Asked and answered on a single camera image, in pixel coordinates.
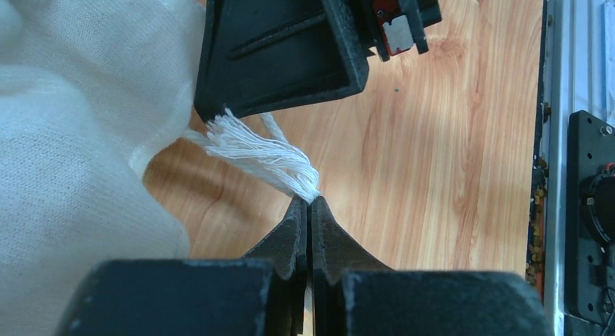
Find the pink checkered duck cushion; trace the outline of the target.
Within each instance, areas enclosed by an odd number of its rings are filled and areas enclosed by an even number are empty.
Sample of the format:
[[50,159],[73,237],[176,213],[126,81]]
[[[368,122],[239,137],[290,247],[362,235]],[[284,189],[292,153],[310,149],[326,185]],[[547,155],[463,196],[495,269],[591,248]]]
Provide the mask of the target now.
[[195,0],[1,0],[1,333],[50,335],[79,282],[118,258],[185,258],[143,185],[185,138],[313,201],[318,172],[270,110],[189,128],[205,11]]

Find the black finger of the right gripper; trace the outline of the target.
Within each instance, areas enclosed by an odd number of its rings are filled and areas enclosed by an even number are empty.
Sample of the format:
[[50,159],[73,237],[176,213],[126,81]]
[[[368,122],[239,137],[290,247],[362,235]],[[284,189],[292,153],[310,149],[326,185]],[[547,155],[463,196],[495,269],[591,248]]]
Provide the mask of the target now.
[[369,66],[350,0],[207,0],[194,109],[203,121],[327,102],[364,90]]

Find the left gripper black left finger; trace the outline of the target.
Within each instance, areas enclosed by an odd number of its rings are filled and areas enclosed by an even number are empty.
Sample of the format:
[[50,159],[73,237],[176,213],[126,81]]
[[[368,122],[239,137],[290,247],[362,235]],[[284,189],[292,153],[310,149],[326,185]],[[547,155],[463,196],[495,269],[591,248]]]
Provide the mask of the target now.
[[105,261],[80,283],[58,335],[300,335],[307,203],[235,259]]

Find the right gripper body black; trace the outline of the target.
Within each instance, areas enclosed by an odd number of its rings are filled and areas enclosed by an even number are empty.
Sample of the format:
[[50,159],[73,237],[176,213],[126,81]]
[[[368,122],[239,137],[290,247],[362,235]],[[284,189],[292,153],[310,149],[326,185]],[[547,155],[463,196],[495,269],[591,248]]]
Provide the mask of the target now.
[[426,28],[442,21],[439,0],[358,0],[366,44],[382,62],[416,48],[428,52]]

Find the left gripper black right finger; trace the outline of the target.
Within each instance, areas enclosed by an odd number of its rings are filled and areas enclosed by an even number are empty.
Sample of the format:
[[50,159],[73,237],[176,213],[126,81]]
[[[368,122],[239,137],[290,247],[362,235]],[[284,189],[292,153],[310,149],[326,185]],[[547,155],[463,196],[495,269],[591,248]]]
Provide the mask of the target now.
[[324,198],[310,205],[316,335],[549,335],[537,292],[504,271],[396,271],[359,245]]

